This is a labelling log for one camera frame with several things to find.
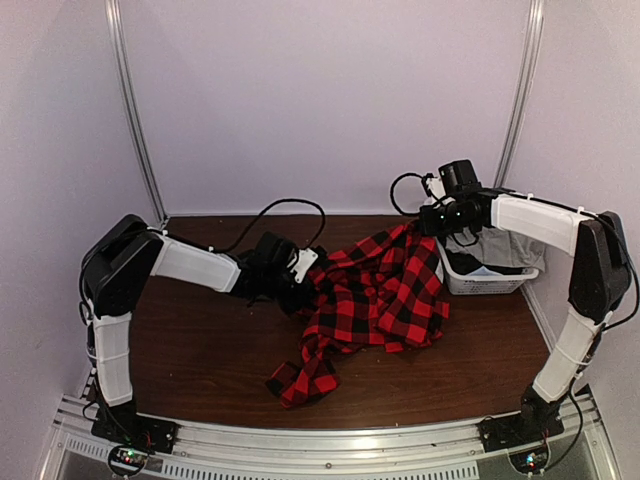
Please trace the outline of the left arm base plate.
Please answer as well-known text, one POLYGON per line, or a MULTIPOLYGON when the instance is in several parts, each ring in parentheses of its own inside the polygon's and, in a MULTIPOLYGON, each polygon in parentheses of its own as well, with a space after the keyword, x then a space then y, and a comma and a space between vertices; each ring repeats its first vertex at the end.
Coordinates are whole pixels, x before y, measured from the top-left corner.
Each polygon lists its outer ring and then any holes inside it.
POLYGON ((127 405, 100 407, 91 427, 95 437, 148 453, 171 454, 177 433, 175 422, 139 415, 127 405))

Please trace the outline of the red black plaid shirt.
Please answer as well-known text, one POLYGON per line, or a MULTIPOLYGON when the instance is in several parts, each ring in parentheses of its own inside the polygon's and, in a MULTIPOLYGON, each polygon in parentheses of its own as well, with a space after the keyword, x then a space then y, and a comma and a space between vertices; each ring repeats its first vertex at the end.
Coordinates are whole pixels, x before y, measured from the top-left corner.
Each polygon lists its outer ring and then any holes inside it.
POLYGON ((329 254, 308 276, 311 297, 292 314, 305 324, 301 362, 283 363, 266 383, 286 409, 338 388, 335 356, 367 347, 390 354, 427 348, 441 338, 450 316, 436 240, 415 222, 329 254))

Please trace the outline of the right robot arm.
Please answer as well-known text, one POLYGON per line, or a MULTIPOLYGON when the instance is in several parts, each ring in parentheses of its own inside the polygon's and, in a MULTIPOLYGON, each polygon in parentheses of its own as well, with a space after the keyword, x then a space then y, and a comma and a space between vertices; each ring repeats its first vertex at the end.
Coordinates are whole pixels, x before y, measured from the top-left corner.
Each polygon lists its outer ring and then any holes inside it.
POLYGON ((535 440, 550 426, 635 281, 619 216, 483 188, 445 194, 421 206, 418 218, 422 233, 429 237, 495 228, 524 235, 572 258, 564 327, 543 368, 523 393, 521 412, 512 423, 519 440, 535 440))

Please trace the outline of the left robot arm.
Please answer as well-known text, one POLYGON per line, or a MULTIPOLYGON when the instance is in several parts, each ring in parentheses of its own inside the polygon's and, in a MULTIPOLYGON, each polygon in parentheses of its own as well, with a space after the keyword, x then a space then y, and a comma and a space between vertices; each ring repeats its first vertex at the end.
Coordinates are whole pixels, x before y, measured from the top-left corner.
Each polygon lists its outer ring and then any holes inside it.
POLYGON ((322 253, 266 232, 254 248, 234 255, 154 229, 137 215, 123 217, 84 256, 79 276, 88 357, 100 398, 112 407, 103 420, 106 429, 123 444, 137 442, 144 433, 142 419, 122 405, 134 400, 130 323, 150 278, 193 284, 249 302, 274 300, 291 313, 312 300, 309 272, 322 253))

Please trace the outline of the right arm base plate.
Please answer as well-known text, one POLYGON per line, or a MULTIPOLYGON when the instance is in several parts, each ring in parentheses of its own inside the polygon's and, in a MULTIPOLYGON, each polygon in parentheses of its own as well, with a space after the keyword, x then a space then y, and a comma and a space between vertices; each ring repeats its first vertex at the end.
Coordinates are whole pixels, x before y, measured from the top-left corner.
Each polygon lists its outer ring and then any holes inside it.
POLYGON ((562 420, 556 414, 537 422, 521 412, 500 417, 486 416, 476 427, 486 453, 540 444, 564 432, 562 420))

